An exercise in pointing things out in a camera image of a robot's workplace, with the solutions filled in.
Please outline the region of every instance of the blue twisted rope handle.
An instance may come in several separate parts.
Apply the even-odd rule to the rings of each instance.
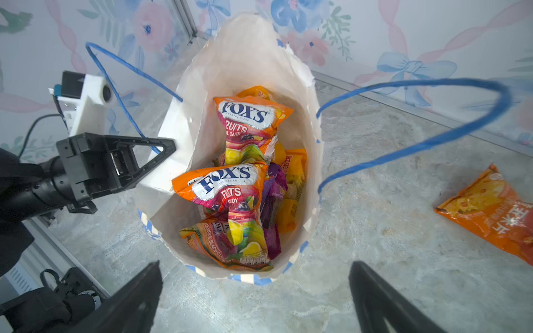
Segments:
[[[460,137],[463,137],[465,135],[468,135],[474,131],[477,131],[478,129],[481,129],[482,127],[488,125],[492,121],[496,120],[498,117],[503,115],[509,106],[511,105],[511,92],[509,89],[504,86],[501,83],[495,82],[495,81],[487,81],[487,80],[477,80],[477,79],[467,79],[467,78],[461,78],[461,79],[438,79],[438,80],[407,80],[407,81],[395,81],[395,82],[387,82],[387,83],[378,83],[374,85],[370,85],[368,87],[356,89],[354,91],[351,91],[349,93],[346,93],[342,96],[339,96],[337,98],[332,99],[331,101],[324,104],[317,112],[317,118],[320,117],[320,114],[322,111],[327,109],[328,107],[332,106],[333,104],[339,103],[341,101],[344,101],[345,99],[348,99],[352,96],[362,94],[367,91],[384,88],[384,87],[407,87],[407,86],[468,86],[468,87],[478,87],[478,88],[484,88],[487,90],[492,90],[494,92],[499,93],[499,98],[496,101],[496,105],[491,109],[489,113],[484,115],[483,117],[472,121],[471,123],[464,124],[463,126],[451,129],[447,132],[444,132],[442,134],[439,134],[437,136],[434,136],[432,138],[429,138],[421,143],[417,143],[415,145],[412,145],[410,147],[392,152],[387,155],[383,155],[381,157],[376,158],[375,160],[361,163],[354,165],[352,167],[346,168],[344,170],[341,170],[329,177],[327,177],[319,186],[318,186],[318,193],[322,192],[324,189],[324,186],[326,186],[329,182],[341,178],[344,176],[348,176],[351,174],[354,174],[356,172],[359,172],[364,169],[372,168],[376,165],[382,165],[387,162],[391,162],[394,160],[397,160],[399,158],[413,155],[418,153],[419,151],[428,150],[433,147],[436,147],[438,145],[451,142],[453,140],[457,140]]]

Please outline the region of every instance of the wall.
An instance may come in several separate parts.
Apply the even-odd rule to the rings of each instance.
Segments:
[[[486,130],[533,147],[531,0],[187,0],[198,30],[257,12],[311,69],[365,86],[400,79],[498,80],[512,109]],[[461,122],[490,109],[475,88],[383,89],[380,93]]]
[[[48,88],[61,83],[64,70],[99,74],[86,42],[160,78],[189,41],[174,10],[172,0],[3,0],[0,147],[18,154],[31,123],[57,112]],[[155,86],[103,55],[99,59],[135,117]],[[109,133],[125,126],[130,124],[116,105],[108,114]],[[42,120],[21,161],[38,163],[57,155],[55,142],[67,135],[59,117]]]

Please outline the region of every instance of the paper bag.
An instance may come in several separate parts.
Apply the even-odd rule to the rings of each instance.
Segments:
[[[307,183],[296,214],[298,227],[282,235],[282,252],[273,260],[274,268],[243,274],[220,267],[190,249],[180,237],[180,229],[198,223],[200,216],[197,205],[174,193],[171,180],[186,171],[212,166],[211,160],[223,151],[225,130],[213,97],[234,96],[256,85],[273,91],[281,98],[279,103],[294,109],[279,127],[279,142],[286,149],[307,150]],[[258,15],[241,14],[228,20],[208,41],[183,74],[176,92],[183,103],[172,101],[158,136],[174,139],[177,151],[136,187],[136,204],[144,224],[157,230],[169,250],[203,276],[270,283],[294,263],[318,221],[323,145],[313,75],[279,40],[270,22]]]

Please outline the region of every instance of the blue bow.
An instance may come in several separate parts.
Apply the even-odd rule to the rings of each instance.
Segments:
[[[224,21],[224,17],[220,16],[220,14],[217,15],[215,9],[228,17],[231,16],[230,0],[196,0],[196,5],[201,9],[207,8],[209,20],[211,21],[211,29],[207,29],[205,33],[211,36],[219,29],[217,16],[220,17],[221,22]]]
[[[409,60],[404,54],[395,52],[385,52],[377,61],[377,70],[388,73],[397,72],[391,78],[391,82],[403,80],[405,73],[409,73],[419,80],[444,79],[449,78],[456,69],[456,63],[451,61],[436,61],[424,64],[422,61]],[[388,87],[381,89],[379,93],[389,95],[397,90],[397,87]],[[405,88],[405,102],[410,105],[430,106],[422,98],[416,86]]]

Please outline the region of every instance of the pink flower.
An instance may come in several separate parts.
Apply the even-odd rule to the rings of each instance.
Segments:
[[[146,50],[159,51],[170,42],[172,19],[168,9],[153,2],[142,5],[133,15],[135,38]]]
[[[280,36],[280,38],[285,44],[289,44],[294,54],[303,62],[308,62],[310,57],[318,66],[326,64],[324,55],[329,53],[328,47],[314,30],[307,30],[302,35],[290,31],[287,37]]]

